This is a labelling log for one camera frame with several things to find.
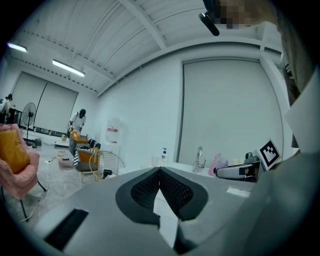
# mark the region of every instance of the wire basket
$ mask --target wire basket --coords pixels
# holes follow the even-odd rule
[[[112,171],[112,176],[118,175],[119,169],[125,167],[124,162],[116,154],[110,151],[97,150],[89,159],[91,172],[99,179],[103,180],[104,170]]]

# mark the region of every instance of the electric fan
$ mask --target electric fan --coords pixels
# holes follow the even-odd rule
[[[26,144],[27,146],[31,146],[32,143],[28,142],[28,133],[29,133],[29,125],[32,125],[36,118],[36,106],[32,102],[29,102],[25,105],[22,112],[22,120],[24,124],[27,126],[26,129]]]

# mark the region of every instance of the pink bag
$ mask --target pink bag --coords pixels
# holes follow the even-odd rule
[[[221,154],[217,154],[214,158],[214,162],[211,165],[208,173],[210,176],[216,176],[216,169],[228,167],[228,160],[221,156]]]

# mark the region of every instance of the orange pillow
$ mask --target orange pillow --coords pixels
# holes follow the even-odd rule
[[[16,130],[0,132],[0,159],[5,161],[14,174],[22,171],[30,158],[23,150]]]

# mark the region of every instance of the ceiling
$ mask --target ceiling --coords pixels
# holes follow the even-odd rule
[[[276,26],[223,29],[213,36],[198,18],[203,0],[51,0],[10,41],[27,53],[10,56],[40,72],[63,77],[100,95],[129,72],[161,55],[215,42],[253,44],[281,51]],[[56,59],[84,77],[52,64]]]

